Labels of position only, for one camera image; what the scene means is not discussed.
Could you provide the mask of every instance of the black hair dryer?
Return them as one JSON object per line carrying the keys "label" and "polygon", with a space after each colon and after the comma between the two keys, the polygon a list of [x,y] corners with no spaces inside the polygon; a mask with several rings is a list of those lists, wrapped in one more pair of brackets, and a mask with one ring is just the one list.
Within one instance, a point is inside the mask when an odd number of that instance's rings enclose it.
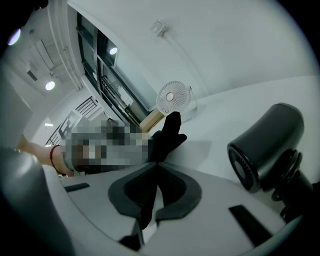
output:
{"label": "black hair dryer", "polygon": [[278,103],[227,146],[229,160],[250,193],[274,189],[272,200],[282,200],[286,221],[303,214],[313,187],[300,170],[302,154],[296,147],[304,133],[301,112]]}

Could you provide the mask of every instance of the ceiling light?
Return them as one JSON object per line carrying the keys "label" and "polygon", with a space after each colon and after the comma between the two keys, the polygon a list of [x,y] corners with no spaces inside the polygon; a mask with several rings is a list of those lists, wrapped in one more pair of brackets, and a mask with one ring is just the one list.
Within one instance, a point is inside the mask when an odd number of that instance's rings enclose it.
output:
{"label": "ceiling light", "polygon": [[48,91],[50,91],[50,90],[52,90],[53,88],[55,88],[55,82],[54,81],[50,81],[50,82],[48,82],[46,85],[45,85],[45,89],[46,90],[48,90]]}
{"label": "ceiling light", "polygon": [[112,49],[110,50],[110,54],[111,54],[111,55],[114,55],[114,54],[117,53],[117,51],[118,51],[118,48],[117,48],[117,47],[114,47],[114,48],[112,48]]}
{"label": "ceiling light", "polygon": [[18,41],[19,37],[20,37],[20,33],[21,33],[21,30],[20,28],[18,28],[17,30],[15,30],[9,37],[9,40],[8,40],[8,46],[12,46],[15,42]]}

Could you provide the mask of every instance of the fan grille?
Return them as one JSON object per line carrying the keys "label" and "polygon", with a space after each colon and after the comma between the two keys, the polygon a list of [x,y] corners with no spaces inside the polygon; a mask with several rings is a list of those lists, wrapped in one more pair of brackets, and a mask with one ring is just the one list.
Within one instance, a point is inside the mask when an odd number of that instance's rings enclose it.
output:
{"label": "fan grille", "polygon": [[247,161],[234,149],[228,150],[231,165],[238,176],[244,188],[248,191],[252,189],[255,184],[253,171],[248,165]]}
{"label": "fan grille", "polygon": [[190,91],[182,82],[171,81],[161,88],[156,97],[156,106],[164,115],[182,112],[189,105],[190,98]]}

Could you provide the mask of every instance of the railing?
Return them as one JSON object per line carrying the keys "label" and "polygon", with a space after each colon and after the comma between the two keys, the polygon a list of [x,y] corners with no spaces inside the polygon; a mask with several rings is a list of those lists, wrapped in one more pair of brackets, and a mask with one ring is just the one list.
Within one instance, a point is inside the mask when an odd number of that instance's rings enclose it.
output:
{"label": "railing", "polygon": [[[81,103],[75,110],[78,111],[81,116],[87,118],[91,115],[92,111],[94,111],[97,108],[97,104],[94,101],[93,97],[90,97],[86,99],[83,103]],[[69,132],[73,128],[74,120],[76,120],[78,115],[75,114],[74,111],[72,111],[67,118],[58,126],[57,129],[53,132],[51,137],[47,140],[45,146],[55,146],[60,144],[60,140],[64,139],[66,136],[66,133]]]}
{"label": "railing", "polygon": [[80,106],[75,110],[78,111],[85,118],[90,115],[90,113],[97,107],[94,99],[92,97],[84,101]]}

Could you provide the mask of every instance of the person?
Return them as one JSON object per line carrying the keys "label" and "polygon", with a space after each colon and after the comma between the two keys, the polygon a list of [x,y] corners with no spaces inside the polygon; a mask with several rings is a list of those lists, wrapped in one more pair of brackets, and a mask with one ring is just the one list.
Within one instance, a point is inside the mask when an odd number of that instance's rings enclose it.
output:
{"label": "person", "polygon": [[186,139],[179,134],[181,116],[173,112],[163,129],[143,139],[136,126],[114,120],[101,125],[82,118],[61,145],[44,147],[21,136],[17,149],[36,156],[41,165],[53,167],[58,175],[72,177],[74,171],[97,174],[146,162],[163,162]]}

